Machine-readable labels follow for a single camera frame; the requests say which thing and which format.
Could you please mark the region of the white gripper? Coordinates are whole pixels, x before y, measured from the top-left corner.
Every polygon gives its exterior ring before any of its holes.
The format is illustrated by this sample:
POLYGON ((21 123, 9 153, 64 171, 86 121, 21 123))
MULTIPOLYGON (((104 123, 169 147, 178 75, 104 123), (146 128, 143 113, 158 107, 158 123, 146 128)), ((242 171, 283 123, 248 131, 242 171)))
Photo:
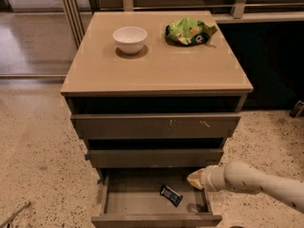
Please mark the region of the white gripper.
POLYGON ((209 165, 191 173, 187 177, 188 182, 195 188, 206 191, 218 192, 226 189, 224 168, 217 165, 209 165))

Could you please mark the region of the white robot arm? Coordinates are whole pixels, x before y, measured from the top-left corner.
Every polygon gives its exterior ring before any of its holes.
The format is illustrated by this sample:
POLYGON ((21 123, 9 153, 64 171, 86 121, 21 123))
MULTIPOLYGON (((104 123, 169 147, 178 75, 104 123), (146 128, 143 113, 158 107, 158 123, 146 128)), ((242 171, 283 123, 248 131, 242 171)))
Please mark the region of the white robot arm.
POLYGON ((303 181, 269 175, 242 161, 209 165, 191 173, 187 180, 195 188, 209 192, 264 193, 304 213, 303 181))

